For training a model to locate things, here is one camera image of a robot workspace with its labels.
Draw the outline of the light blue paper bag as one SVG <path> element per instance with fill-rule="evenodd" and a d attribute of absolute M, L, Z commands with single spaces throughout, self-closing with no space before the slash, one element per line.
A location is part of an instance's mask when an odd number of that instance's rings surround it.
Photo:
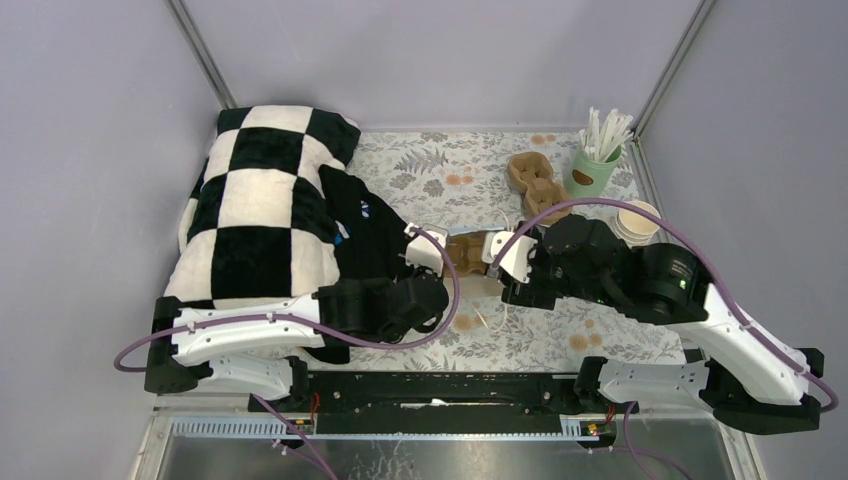
<path fill-rule="evenodd" d="M 503 210 L 497 209 L 497 212 L 503 217 L 503 225 L 502 226 L 494 226 L 494 227 L 485 227 L 482 230 L 476 231 L 510 231 L 513 232 L 513 225 L 510 222 L 510 218 L 506 215 Z M 459 233 L 452 233 L 450 235 L 459 235 L 462 233 L 468 232 L 476 232 L 476 231 L 461 231 Z M 483 316 L 481 311 L 479 310 L 479 304 L 477 303 L 480 299 L 485 298 L 501 298 L 503 287 L 497 280 L 497 278 L 489 273 L 490 265 L 488 266 L 488 270 L 485 276 L 469 276 L 465 278 L 459 278 L 460 287 L 462 291 L 461 297 L 464 300 L 468 300 L 472 308 L 474 309 L 478 319 L 482 322 L 482 324 L 492 333 L 499 332 L 505 325 L 509 317 L 509 307 L 506 306 L 503 308 L 503 319 L 499 323 L 498 326 L 492 327 L 490 322 Z"/>

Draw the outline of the brown cardboard cup carrier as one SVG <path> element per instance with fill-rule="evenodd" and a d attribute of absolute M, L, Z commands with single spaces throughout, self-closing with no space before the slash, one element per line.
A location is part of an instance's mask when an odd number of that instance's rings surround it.
<path fill-rule="evenodd" d="M 459 278 L 485 276 L 488 264 L 483 261 L 487 250 L 486 231 L 453 235 L 448 239 L 446 250 Z"/>

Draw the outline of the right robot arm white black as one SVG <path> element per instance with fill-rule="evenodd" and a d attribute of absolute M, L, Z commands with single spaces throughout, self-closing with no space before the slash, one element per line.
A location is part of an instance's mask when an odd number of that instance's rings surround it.
<path fill-rule="evenodd" d="M 504 302 L 550 310 L 576 298 L 666 328 L 695 354 L 677 365 L 641 365 L 606 357 L 583 360 L 572 399 L 583 410 L 641 402 L 703 410 L 734 429 L 776 435 L 819 427 L 810 393 L 823 354 L 790 347 L 722 297 L 713 275 L 683 247 L 631 247 L 602 221 L 567 215 L 491 243 Z"/>

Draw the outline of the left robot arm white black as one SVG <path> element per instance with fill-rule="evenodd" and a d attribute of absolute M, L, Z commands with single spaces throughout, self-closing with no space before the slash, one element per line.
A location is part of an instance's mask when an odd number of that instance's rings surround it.
<path fill-rule="evenodd" d="M 398 344 L 411 330 L 432 333 L 449 305 L 442 280 L 428 272 L 393 281 L 343 279 L 270 304 L 190 307 L 157 300 L 144 388 L 164 395 L 208 389 L 256 393 L 296 411 L 309 401 L 305 369 L 294 359 L 262 360 L 271 346 L 319 350 Z"/>

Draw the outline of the stack of white paper cups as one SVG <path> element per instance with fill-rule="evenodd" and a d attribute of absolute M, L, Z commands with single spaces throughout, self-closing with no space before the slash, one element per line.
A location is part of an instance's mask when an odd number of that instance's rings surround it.
<path fill-rule="evenodd" d="M 650 244 L 660 230 L 660 226 L 653 220 L 627 209 L 619 208 L 609 220 L 612 232 L 628 247 Z"/>

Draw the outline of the black t-shirt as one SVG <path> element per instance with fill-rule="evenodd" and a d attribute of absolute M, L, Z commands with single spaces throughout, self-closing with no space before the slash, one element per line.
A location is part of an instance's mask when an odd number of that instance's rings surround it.
<path fill-rule="evenodd" d="M 403 259 L 409 243 L 407 223 L 361 179 L 328 165 L 319 175 L 328 213 L 338 228 L 334 248 L 340 277 L 410 277 L 412 268 Z"/>

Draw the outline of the green straw holder cup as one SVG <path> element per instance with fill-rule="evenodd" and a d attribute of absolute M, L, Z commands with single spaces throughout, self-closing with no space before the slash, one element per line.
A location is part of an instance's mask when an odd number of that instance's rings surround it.
<path fill-rule="evenodd" d="M 606 161 L 596 162 L 578 146 L 572 156 L 571 166 L 564 173 L 566 193 L 572 199 L 600 197 L 623 156 L 622 147 L 619 146 Z"/>

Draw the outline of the floral patterned table mat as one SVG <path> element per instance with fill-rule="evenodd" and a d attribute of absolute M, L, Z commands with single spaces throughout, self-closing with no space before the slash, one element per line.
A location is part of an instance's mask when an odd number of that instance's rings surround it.
<path fill-rule="evenodd" d="M 561 180 L 578 137 L 567 133 L 366 133 L 349 172 L 402 218 L 451 231 L 514 227 L 525 216 L 508 182 L 509 159 L 535 151 Z M 374 371 L 574 372 L 583 358 L 679 364 L 679 337 L 614 310 L 566 299 L 551 310 L 507 307 L 465 289 L 450 328 L 404 350 L 355 348 L 349 368 Z"/>

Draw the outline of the white wrapped straws bundle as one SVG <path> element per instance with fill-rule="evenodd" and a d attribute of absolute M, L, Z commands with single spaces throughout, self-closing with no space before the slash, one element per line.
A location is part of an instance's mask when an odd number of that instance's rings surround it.
<path fill-rule="evenodd" d="M 578 132 L 580 149 L 592 162 L 611 162 L 613 154 L 632 138 L 633 121 L 633 115 L 616 108 L 601 118 L 600 110 L 591 107 L 587 126 Z"/>

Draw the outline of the black white checkered blanket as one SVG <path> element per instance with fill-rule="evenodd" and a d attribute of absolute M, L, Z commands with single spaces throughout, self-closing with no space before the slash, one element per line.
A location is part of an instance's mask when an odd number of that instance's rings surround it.
<path fill-rule="evenodd" d="M 341 277 L 321 172 L 342 173 L 361 131 L 309 106 L 225 109 L 189 196 L 164 294 L 195 308 L 258 306 Z"/>

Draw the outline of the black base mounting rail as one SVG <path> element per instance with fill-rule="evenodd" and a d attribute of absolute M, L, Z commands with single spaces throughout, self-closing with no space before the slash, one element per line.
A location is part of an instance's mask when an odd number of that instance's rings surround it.
<path fill-rule="evenodd" d="M 292 394 L 251 412 L 303 414 L 318 434 L 555 434 L 563 416 L 605 421 L 627 406 L 572 374 L 312 371 Z"/>

